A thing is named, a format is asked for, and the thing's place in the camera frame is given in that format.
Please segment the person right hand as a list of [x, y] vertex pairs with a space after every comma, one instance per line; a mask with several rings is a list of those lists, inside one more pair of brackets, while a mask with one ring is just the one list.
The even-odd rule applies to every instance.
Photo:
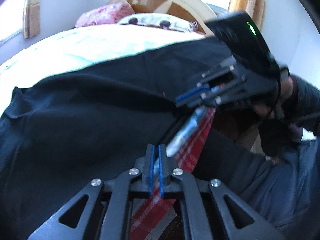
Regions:
[[[286, 100], [291, 98], [294, 90], [294, 81], [293, 76], [286, 77], [283, 81], [281, 81], [280, 87], [280, 98], [279, 101], [284, 103]], [[275, 111], [272, 107], [266, 106], [264, 103], [259, 103], [253, 106], [253, 110], [262, 117], [268, 117], [269, 119], [273, 119], [276, 116]]]

